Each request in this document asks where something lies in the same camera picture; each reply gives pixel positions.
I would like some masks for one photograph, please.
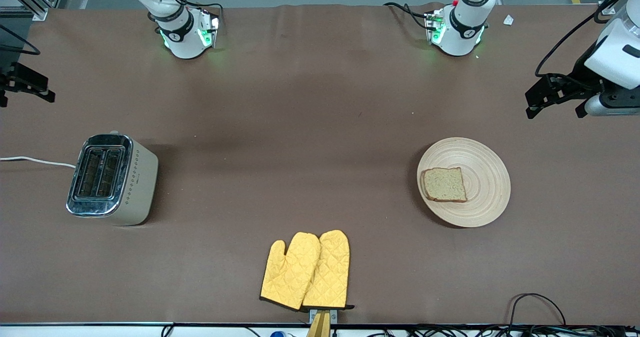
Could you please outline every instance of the yellow oven mitt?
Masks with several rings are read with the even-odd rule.
[[[315,234],[295,233],[288,251],[284,241],[275,241],[269,251],[260,299],[299,310],[320,257]]]
[[[342,230],[320,236],[320,260],[302,305],[309,308],[345,308],[349,279],[349,240]]]

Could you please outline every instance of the table surface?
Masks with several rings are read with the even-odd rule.
[[[570,324],[637,324],[640,121],[578,119],[577,101],[525,114],[535,66],[593,10],[498,6],[450,57],[388,7],[229,9],[222,50],[193,60],[146,11],[50,11],[21,62],[57,101],[9,95],[0,155],[74,163],[118,130],[158,156],[158,182],[147,223],[113,227],[68,214],[70,168],[0,164],[0,321],[306,321],[258,298],[270,245],[340,229],[343,323],[504,323],[538,292]],[[568,72],[600,28],[544,71]],[[447,137],[509,171],[489,225],[446,225],[420,198],[418,161]],[[559,320],[523,300],[516,322]]]

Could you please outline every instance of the white cable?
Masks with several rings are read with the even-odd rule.
[[[43,161],[42,159],[25,157],[24,155],[19,155],[18,157],[0,157],[0,161],[31,161],[31,162],[38,162],[39,164],[65,166],[66,168],[73,168],[73,169],[76,168],[76,166],[74,166],[73,164]]]

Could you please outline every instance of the toaster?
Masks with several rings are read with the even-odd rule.
[[[117,130],[82,146],[66,209],[74,216],[116,226],[146,220],[158,176],[158,157]]]

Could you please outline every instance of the plate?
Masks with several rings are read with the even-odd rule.
[[[420,181],[422,171],[432,168],[460,168],[466,202],[429,200]],[[480,227],[505,211],[512,194],[512,182],[503,160],[473,139],[454,137],[434,143],[418,164],[418,189],[431,211],[451,225]]]

